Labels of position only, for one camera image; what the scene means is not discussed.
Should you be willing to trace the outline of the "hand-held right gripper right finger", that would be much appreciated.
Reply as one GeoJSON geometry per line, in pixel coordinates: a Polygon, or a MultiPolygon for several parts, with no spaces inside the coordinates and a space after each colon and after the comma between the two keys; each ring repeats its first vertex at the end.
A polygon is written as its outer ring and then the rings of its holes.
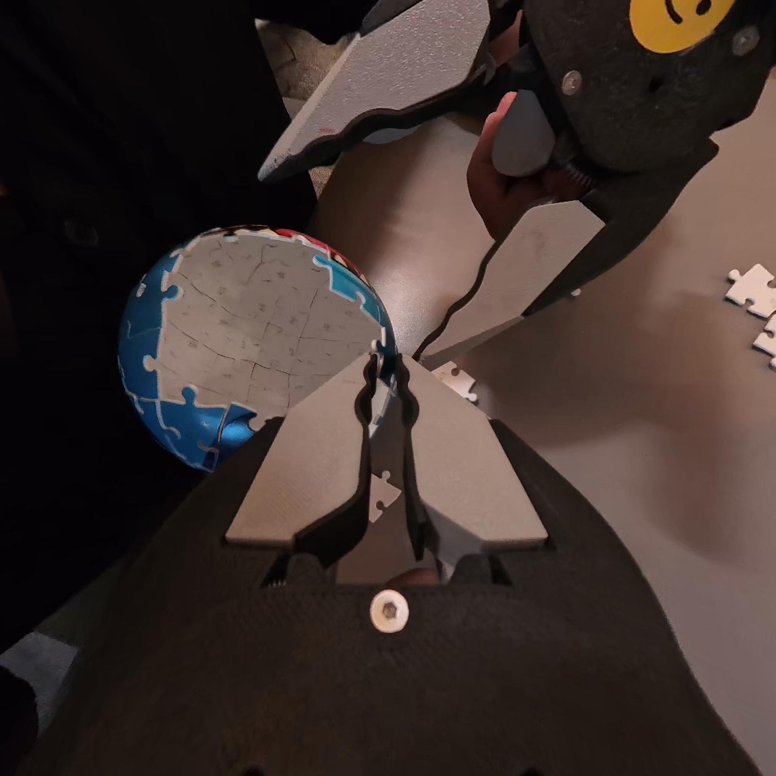
{"type": "Polygon", "coordinates": [[[488,416],[412,358],[396,358],[407,530],[416,559],[539,546],[547,531],[488,416]]]}

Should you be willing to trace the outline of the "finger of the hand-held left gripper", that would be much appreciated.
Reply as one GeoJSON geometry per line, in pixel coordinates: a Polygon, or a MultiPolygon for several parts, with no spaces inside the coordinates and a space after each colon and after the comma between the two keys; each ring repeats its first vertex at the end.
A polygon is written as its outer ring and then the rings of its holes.
{"type": "Polygon", "coordinates": [[[580,201],[526,210],[509,235],[486,254],[470,290],[450,306],[414,359],[447,363],[519,323],[604,226],[580,201]]]}
{"type": "Polygon", "coordinates": [[[377,2],[258,170],[285,180],[385,131],[441,116],[495,69],[492,2],[377,2]]]}

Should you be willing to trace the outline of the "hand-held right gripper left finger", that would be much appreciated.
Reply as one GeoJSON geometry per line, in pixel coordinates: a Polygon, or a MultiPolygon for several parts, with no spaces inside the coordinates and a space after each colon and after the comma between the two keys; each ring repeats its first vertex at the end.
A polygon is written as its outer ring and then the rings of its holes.
{"type": "Polygon", "coordinates": [[[362,354],[289,410],[226,532],[232,544],[335,565],[365,536],[376,354],[362,354]]]}

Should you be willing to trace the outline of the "white puzzle piece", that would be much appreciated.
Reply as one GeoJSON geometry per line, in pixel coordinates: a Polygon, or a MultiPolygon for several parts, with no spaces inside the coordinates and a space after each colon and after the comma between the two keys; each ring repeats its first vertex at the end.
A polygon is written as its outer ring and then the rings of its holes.
{"type": "Polygon", "coordinates": [[[757,335],[751,345],[752,349],[766,354],[769,357],[768,367],[774,372],[776,369],[775,322],[776,315],[773,313],[764,325],[762,332],[757,335]]]}
{"type": "Polygon", "coordinates": [[[745,272],[732,269],[728,272],[726,280],[730,284],[725,293],[726,301],[745,306],[749,314],[762,319],[767,319],[774,314],[774,275],[767,268],[757,263],[745,272]]]}
{"type": "Polygon", "coordinates": [[[468,400],[474,405],[478,404],[478,396],[474,392],[476,379],[461,369],[456,363],[452,361],[444,363],[437,369],[432,370],[432,375],[463,399],[468,400]]]}
{"type": "Polygon", "coordinates": [[[388,509],[401,495],[400,488],[395,487],[390,481],[391,472],[382,471],[381,474],[372,474],[369,491],[369,522],[375,523],[380,519],[385,509],[388,509]]]}

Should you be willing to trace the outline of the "blue puzzle ball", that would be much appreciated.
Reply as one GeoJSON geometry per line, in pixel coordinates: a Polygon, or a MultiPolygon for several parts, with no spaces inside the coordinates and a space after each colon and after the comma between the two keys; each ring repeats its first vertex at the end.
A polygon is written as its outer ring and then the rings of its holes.
{"type": "Polygon", "coordinates": [[[305,234],[210,230],[141,278],[122,316],[123,388],[156,441],[212,472],[393,327],[368,279],[305,234]]]}

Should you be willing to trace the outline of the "person's left hand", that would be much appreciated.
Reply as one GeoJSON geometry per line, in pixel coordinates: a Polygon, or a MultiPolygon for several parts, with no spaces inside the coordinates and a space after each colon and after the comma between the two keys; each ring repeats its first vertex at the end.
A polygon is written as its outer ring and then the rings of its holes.
{"type": "Polygon", "coordinates": [[[545,169],[516,179],[502,175],[492,161],[493,142],[518,92],[508,92],[483,124],[466,172],[470,199],[494,241],[503,240],[521,214],[534,202],[558,197],[560,172],[545,169]]]}

